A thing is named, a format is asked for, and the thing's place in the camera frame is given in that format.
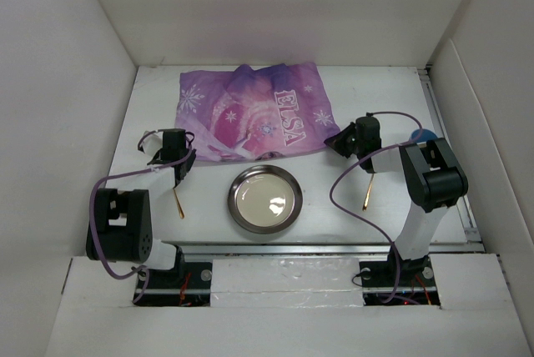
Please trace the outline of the purple pink printed cloth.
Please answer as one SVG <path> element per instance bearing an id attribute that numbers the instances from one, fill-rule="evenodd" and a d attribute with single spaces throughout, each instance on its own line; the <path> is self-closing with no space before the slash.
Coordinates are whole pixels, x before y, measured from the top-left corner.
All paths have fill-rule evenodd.
<path id="1" fill-rule="evenodd" d="M 182 73 L 175 125 L 207 162 L 313 153 L 340 131 L 314 63 Z"/>

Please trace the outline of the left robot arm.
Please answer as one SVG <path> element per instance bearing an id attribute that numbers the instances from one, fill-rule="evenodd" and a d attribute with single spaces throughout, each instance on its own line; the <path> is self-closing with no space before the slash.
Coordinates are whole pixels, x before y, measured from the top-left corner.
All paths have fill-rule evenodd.
<path id="1" fill-rule="evenodd" d="M 101 263 L 117 280 L 137 274 L 150 276 L 152 269 L 168 287 L 185 280 L 186 268 L 176 260 L 178 250 L 154 238 L 152 203 L 184 180 L 196 159 L 195 135 L 182 128 L 147 132 L 161 136 L 162 145 L 144 168 L 116 173 L 99 179 L 89 197 L 89 223 L 86 253 Z"/>

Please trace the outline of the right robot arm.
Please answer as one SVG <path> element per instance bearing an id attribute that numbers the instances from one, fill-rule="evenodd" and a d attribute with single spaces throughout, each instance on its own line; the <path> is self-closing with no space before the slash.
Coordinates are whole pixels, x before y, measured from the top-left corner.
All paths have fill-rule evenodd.
<path id="1" fill-rule="evenodd" d="M 368 286 L 406 284 L 428 266 L 430 244 L 447 212 L 468 190 L 467 176 L 445 138 L 417 123 L 402 143 L 384 147 L 377 113 L 367 113 L 327 138 L 324 144 L 342 157 L 357 157 L 351 168 L 368 174 L 401 172 L 411 204 L 406 221 L 390 243 L 387 260 L 362 270 Z"/>

